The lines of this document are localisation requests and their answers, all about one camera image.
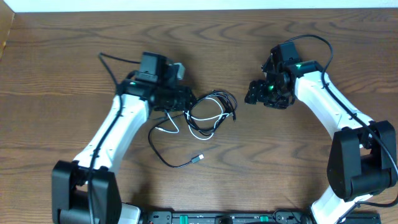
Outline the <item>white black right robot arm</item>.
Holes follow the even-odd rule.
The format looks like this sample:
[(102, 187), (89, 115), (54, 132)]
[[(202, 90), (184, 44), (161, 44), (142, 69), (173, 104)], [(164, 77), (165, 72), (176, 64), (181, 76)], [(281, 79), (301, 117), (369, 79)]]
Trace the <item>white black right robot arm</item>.
[(299, 100), (320, 120), (332, 139), (327, 165), (329, 186), (300, 223), (345, 223), (362, 205), (397, 205), (369, 199), (397, 184), (396, 131), (388, 121), (375, 122), (337, 90), (326, 69), (312, 60), (267, 61), (265, 79), (249, 84), (247, 104), (258, 102), (284, 110)]

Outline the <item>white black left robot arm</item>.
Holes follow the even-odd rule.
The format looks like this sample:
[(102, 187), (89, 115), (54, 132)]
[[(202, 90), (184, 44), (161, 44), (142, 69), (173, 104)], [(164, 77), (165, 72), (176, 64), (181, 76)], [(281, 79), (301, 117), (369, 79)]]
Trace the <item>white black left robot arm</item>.
[(196, 98), (188, 86), (125, 79), (111, 110), (71, 162), (52, 170), (54, 223), (140, 223), (141, 209), (121, 200), (116, 175), (131, 142), (152, 110), (185, 111)]

